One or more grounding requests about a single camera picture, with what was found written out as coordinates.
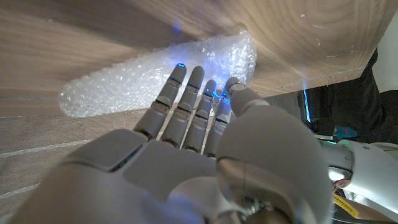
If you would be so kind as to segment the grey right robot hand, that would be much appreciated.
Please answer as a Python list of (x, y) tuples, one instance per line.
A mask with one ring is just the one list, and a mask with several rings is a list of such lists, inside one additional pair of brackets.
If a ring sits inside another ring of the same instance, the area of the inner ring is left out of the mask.
[(322, 148), (296, 117), (237, 78), (200, 153), (213, 88), (195, 108), (204, 71), (178, 64), (133, 130), (117, 129), (61, 160), (12, 223), (330, 223)]

